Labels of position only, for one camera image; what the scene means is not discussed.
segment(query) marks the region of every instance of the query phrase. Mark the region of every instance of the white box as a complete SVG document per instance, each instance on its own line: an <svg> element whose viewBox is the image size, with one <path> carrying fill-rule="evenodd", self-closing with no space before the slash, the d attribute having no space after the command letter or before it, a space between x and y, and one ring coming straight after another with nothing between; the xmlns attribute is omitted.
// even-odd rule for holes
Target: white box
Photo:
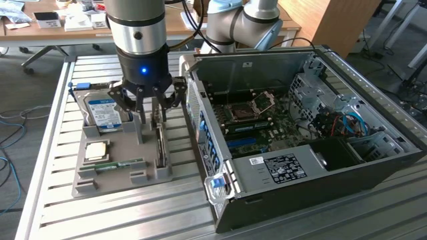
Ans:
<svg viewBox="0 0 427 240"><path fill-rule="evenodd" d="M92 22L92 26L95 29L107 28L105 17L107 17L105 13L99 13L99 14L90 15L90 22Z"/></svg>
<svg viewBox="0 0 427 240"><path fill-rule="evenodd" d="M33 16L41 29L61 27L60 16L56 12L34 12Z"/></svg>
<svg viewBox="0 0 427 240"><path fill-rule="evenodd" d="M84 14L69 15L65 18L64 30L65 32L92 30L92 23L89 17Z"/></svg>

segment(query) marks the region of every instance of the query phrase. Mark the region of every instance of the sticker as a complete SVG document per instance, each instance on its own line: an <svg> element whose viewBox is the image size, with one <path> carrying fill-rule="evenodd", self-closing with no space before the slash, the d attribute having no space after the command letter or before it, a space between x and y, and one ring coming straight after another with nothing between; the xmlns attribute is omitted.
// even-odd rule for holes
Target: sticker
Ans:
<svg viewBox="0 0 427 240"><path fill-rule="evenodd" d="M261 156L259 156L259 157L249 158L248 161L251 162L252 165L263 164L264 158Z"/></svg>
<svg viewBox="0 0 427 240"><path fill-rule="evenodd" d="M88 101L95 123L101 129L115 129L121 125L120 114L115 110L116 105L112 99Z"/></svg>
<svg viewBox="0 0 427 240"><path fill-rule="evenodd" d="M293 154L268 158L264 160L264 163L276 184L307 177L300 162Z"/></svg>
<svg viewBox="0 0 427 240"><path fill-rule="evenodd" d="M261 127L265 127L267 125L268 125L268 122L256 123L255 128L261 128Z"/></svg>
<svg viewBox="0 0 427 240"><path fill-rule="evenodd" d="M240 132L240 131L251 130L252 128L253 126L240 127L240 128L236 128L233 131Z"/></svg>
<svg viewBox="0 0 427 240"><path fill-rule="evenodd" d="M95 35L96 37L112 37L113 34L112 33L99 33Z"/></svg>
<svg viewBox="0 0 427 240"><path fill-rule="evenodd" d="M4 26L6 27L6 29L21 29L29 27L29 24L25 22L18 24L5 24Z"/></svg>
<svg viewBox="0 0 427 240"><path fill-rule="evenodd" d="M243 68L251 68L252 67L252 62L244 62L241 67Z"/></svg>

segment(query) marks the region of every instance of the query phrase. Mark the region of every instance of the blue latch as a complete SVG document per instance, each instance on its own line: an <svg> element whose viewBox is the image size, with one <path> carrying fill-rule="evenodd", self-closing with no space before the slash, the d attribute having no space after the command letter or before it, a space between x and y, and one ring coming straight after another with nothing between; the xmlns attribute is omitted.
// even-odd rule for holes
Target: blue latch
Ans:
<svg viewBox="0 0 427 240"><path fill-rule="evenodd" d="M90 83L88 82L77 83L77 85L74 86L76 90L88 90L89 88L90 88Z"/></svg>
<svg viewBox="0 0 427 240"><path fill-rule="evenodd" d="M224 181L224 178L215 178L212 181L211 181L211 186L212 188L220 188L220 187L224 187L225 186L225 181Z"/></svg>
<svg viewBox="0 0 427 240"><path fill-rule="evenodd" d="M203 130L204 126L205 126L205 121L203 120L203 121L200 122L200 130Z"/></svg>

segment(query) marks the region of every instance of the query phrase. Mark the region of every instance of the robotic arm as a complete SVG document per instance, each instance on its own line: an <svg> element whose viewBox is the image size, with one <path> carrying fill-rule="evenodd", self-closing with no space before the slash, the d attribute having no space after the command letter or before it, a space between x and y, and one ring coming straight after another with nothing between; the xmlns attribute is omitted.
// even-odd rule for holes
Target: robotic arm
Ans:
<svg viewBox="0 0 427 240"><path fill-rule="evenodd" d="M104 0L104 4L123 70L123 80L112 86L108 94L127 112L140 114L145 123L144 98L156 98L165 116L165 110L184 101L187 91L185 80L169 74L165 2ZM277 0L251 0L244 7L241 0L209 2L207 39L223 53L235 51L235 42L267 50L281 24ZM208 45L203 45L201 53L213 53ZM171 84L173 93L165 97ZM131 100L124 89L136 100Z"/></svg>
<svg viewBox="0 0 427 240"><path fill-rule="evenodd" d="M185 99L184 80L169 74L164 0L105 0L104 4L123 70L123 80L108 94L127 112L140 114L145 123L144 98L156 97L163 115ZM171 84L175 93L165 97Z"/></svg>

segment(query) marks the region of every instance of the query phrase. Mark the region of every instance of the power supply label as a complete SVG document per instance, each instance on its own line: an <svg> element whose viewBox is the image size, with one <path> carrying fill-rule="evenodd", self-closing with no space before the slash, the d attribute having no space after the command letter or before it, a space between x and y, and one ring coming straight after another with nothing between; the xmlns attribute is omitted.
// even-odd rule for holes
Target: power supply label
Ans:
<svg viewBox="0 0 427 240"><path fill-rule="evenodd" d="M276 184L307 177L300 162L293 154L264 159L264 163Z"/></svg>
<svg viewBox="0 0 427 240"><path fill-rule="evenodd" d="M88 101L95 123L101 129L113 129L121 125L120 114L115 110L116 105L112 99Z"/></svg>

